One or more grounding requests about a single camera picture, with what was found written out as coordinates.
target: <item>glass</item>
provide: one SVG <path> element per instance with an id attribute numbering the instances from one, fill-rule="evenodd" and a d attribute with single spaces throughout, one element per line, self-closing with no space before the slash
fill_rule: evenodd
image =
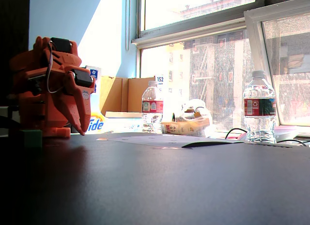
<path id="1" fill-rule="evenodd" d="M 310 124 L 310 14 L 263 22 L 282 125 Z"/>
<path id="2" fill-rule="evenodd" d="M 255 0 L 145 0 L 141 10 L 141 28 L 143 30 L 143 15 L 145 29 L 148 30 L 251 2 Z"/>
<path id="3" fill-rule="evenodd" d="M 182 58 L 171 62 L 171 53 Z M 253 70 L 246 30 L 145 49 L 141 58 L 141 77 L 163 76 L 163 121 L 197 98 L 217 131 L 245 128 L 242 94 Z"/>

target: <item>dark table surface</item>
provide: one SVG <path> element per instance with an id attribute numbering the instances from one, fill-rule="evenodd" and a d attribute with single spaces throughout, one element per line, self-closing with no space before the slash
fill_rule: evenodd
<path id="1" fill-rule="evenodd" d="M 44 139 L 39 155 L 6 152 L 2 170 L 10 221 L 310 224 L 309 147 L 154 149 L 96 140 L 102 136 Z"/>

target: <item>tide logo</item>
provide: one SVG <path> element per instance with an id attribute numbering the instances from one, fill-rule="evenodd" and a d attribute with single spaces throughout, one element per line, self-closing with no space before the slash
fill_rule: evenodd
<path id="1" fill-rule="evenodd" d="M 89 123 L 87 131 L 98 130 L 98 129 L 102 128 L 103 122 L 99 122 L 100 119 L 97 119 L 96 122 L 94 122 L 94 120 L 95 119 L 93 119 L 93 118 L 90 120 L 90 123 Z"/>

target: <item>plastic bottle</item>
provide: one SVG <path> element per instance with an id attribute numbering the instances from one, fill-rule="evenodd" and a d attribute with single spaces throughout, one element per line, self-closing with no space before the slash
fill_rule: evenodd
<path id="1" fill-rule="evenodd" d="M 254 143 L 276 142 L 276 96 L 264 71 L 253 71 L 253 80 L 243 93 L 247 140 Z"/>
<path id="2" fill-rule="evenodd" d="M 149 87 L 142 95 L 142 131 L 161 134 L 163 98 L 156 81 L 149 81 Z"/>

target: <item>orange robot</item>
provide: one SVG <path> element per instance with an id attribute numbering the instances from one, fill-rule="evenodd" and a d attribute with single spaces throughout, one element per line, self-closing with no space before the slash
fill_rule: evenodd
<path id="1" fill-rule="evenodd" d="M 10 60 L 22 129 L 40 129 L 43 137 L 70 137 L 64 126 L 71 123 L 85 134 L 95 80 L 79 67 L 81 62 L 76 42 L 46 37 L 37 37 L 33 50 Z"/>

